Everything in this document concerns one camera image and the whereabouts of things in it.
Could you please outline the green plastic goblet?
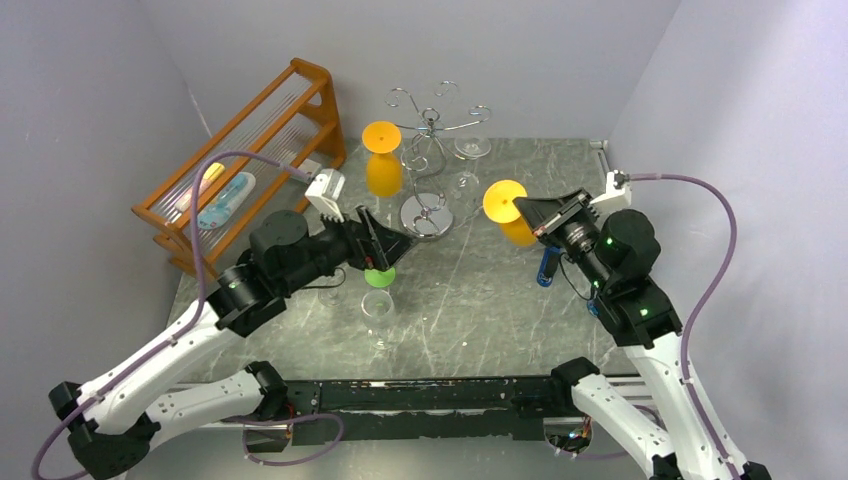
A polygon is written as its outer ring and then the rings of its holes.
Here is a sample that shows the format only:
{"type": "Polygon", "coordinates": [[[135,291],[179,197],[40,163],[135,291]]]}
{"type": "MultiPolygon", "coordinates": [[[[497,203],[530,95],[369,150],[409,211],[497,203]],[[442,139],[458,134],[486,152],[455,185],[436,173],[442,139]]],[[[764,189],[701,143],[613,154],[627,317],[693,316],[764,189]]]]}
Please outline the green plastic goblet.
{"type": "Polygon", "coordinates": [[[389,287],[395,281],[396,275],[397,272],[394,267],[390,267],[387,270],[367,269],[364,271],[366,283],[378,289],[389,287]]]}

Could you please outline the orange goblet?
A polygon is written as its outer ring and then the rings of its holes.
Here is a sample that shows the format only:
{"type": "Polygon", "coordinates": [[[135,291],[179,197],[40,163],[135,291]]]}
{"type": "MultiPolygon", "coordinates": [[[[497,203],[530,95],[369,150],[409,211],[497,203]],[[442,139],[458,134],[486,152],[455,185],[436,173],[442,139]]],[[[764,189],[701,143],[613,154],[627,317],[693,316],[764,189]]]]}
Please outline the orange goblet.
{"type": "Polygon", "coordinates": [[[526,189],[515,180],[499,180],[488,187],[483,196],[483,210],[498,225],[502,234],[518,247],[529,247],[536,237],[513,201],[526,198],[526,189]]]}
{"type": "Polygon", "coordinates": [[[364,147],[371,153],[365,169],[366,186],[377,197],[397,194],[403,186],[403,167],[395,155],[403,137],[389,121],[375,121],[362,132],[364,147]]]}

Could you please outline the clear wine glass handled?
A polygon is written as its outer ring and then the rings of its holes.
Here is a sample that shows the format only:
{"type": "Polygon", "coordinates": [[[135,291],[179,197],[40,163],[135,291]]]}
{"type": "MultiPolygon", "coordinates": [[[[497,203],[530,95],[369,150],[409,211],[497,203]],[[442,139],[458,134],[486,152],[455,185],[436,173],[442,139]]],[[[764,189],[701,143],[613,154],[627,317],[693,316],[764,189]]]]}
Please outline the clear wine glass handled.
{"type": "Polygon", "coordinates": [[[462,170],[451,180],[451,198],[464,207],[476,209],[481,195],[481,183],[475,173],[476,162],[491,152],[491,140],[476,135],[459,136],[454,140],[454,147],[456,157],[462,162],[462,170]]]}

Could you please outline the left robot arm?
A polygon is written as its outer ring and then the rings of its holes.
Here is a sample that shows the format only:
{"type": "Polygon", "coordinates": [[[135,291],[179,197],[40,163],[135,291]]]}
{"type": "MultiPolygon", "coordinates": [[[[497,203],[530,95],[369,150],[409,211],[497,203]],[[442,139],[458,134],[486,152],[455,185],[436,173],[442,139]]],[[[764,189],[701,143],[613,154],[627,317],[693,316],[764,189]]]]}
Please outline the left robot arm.
{"type": "Polygon", "coordinates": [[[100,377],[50,391],[85,475],[116,477],[162,443],[211,422],[269,422],[294,414],[287,384],[266,361],[201,387],[178,392],[174,385],[281,314],[295,292],[344,265],[388,270],[414,245],[411,235],[380,224],[362,206],[354,217],[321,221],[322,229],[311,234],[298,212],[269,215],[250,234],[238,263],[219,276],[216,290],[202,292],[167,330],[100,377]]]}

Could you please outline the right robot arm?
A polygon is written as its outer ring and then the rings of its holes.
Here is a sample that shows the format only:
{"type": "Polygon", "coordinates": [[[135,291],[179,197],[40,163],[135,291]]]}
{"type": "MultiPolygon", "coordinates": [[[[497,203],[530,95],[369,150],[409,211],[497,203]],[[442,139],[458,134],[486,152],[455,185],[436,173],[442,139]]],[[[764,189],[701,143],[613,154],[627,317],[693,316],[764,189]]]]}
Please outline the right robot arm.
{"type": "Polygon", "coordinates": [[[769,478],[707,401],[692,397],[703,388],[683,351],[680,318],[650,276],[661,248],[648,218],[623,208],[601,219],[582,190],[512,202],[536,239],[558,248],[590,283],[597,319],[636,367],[664,424],[651,422],[586,358],[552,370],[553,408],[599,424],[649,479],[769,478]]]}

